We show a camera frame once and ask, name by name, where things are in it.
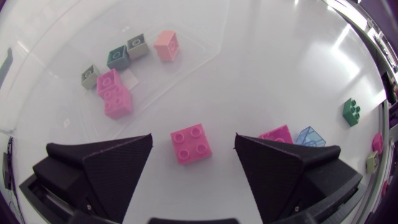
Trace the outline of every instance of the light pink lego brick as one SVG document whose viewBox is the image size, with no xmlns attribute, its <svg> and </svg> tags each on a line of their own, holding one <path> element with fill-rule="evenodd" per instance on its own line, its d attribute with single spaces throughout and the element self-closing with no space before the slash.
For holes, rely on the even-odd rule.
<svg viewBox="0 0 398 224">
<path fill-rule="evenodd" d="M 260 135 L 259 138 L 293 144 L 293 139 L 290 135 L 290 131 L 287 125 L 283 125 L 282 127 L 264 133 Z"/>
<path fill-rule="evenodd" d="M 176 131 L 170 136 L 175 157 L 181 165 L 210 157 L 213 154 L 201 124 Z"/>
<path fill-rule="evenodd" d="M 381 154 L 383 150 L 383 136 L 381 133 L 377 133 L 372 141 L 372 149 L 373 151 L 377 151 L 378 154 Z"/>
<path fill-rule="evenodd" d="M 104 94 L 104 99 L 105 115 L 112 119 L 118 119 L 132 112 L 131 94 L 123 85 L 114 85 L 113 89 Z"/>
<path fill-rule="evenodd" d="M 104 95 L 107 91 L 120 85 L 119 73 L 115 69 L 112 69 L 97 78 L 97 94 L 104 99 Z"/>
<path fill-rule="evenodd" d="M 157 38 L 154 47 L 162 61 L 172 62 L 178 52 L 177 36 L 172 30 L 164 30 Z"/>
</svg>

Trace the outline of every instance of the plastic container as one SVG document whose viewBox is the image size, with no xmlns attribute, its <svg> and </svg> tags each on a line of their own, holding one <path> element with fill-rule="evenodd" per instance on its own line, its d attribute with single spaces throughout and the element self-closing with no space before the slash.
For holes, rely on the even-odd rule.
<svg viewBox="0 0 398 224">
<path fill-rule="evenodd" d="M 303 146 L 323 147 L 326 141 L 309 126 L 300 132 L 295 143 Z"/>
<path fill-rule="evenodd" d="M 56 23 L 65 22 L 79 11 L 83 18 L 85 13 L 92 15 L 85 3 L 83 0 L 74 2 Z M 115 138 L 179 80 L 220 52 L 228 6 L 229 0 L 114 1 L 53 53 L 34 87 L 27 91 L 18 122 L 29 123 L 24 127 L 48 126 L 46 141 L 87 142 Z M 173 62 L 162 62 L 154 48 L 163 30 L 174 30 L 177 35 L 180 49 Z M 80 77 L 92 64 L 101 74 L 108 72 L 109 52 L 139 34 L 144 34 L 150 52 L 132 60 L 127 68 L 139 81 L 129 90 L 132 113 L 112 120 L 104 114 L 104 102 L 96 89 L 84 89 Z M 26 133 L 19 134 L 33 138 L 34 134 L 24 131 Z"/>
</svg>

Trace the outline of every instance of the white tabletop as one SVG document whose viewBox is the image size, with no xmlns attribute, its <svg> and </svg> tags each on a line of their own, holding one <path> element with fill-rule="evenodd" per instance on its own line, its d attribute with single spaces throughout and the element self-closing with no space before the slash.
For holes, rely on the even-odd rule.
<svg viewBox="0 0 398 224">
<path fill-rule="evenodd" d="M 359 124 L 342 117 L 343 103 L 361 107 Z M 150 217 L 203 220 L 235 217 L 260 223 L 249 184 L 233 150 L 235 133 L 258 136 L 287 124 L 295 139 L 312 126 L 326 145 L 341 147 L 340 159 L 364 175 L 371 141 L 379 131 L 379 104 L 386 99 L 377 68 L 354 30 L 321 1 L 231 1 L 221 52 L 165 92 L 117 138 L 152 133 L 147 160 L 125 223 Z M 47 156 L 54 124 L 27 120 L 42 117 L 31 96 L 16 132 L 17 184 Z M 73 111 L 68 99 L 65 113 Z M 61 143 L 84 143 L 79 125 Z M 201 123 L 213 157 L 187 166 L 177 164 L 169 134 Z M 43 223 L 19 191 L 28 223 Z"/>
</svg>

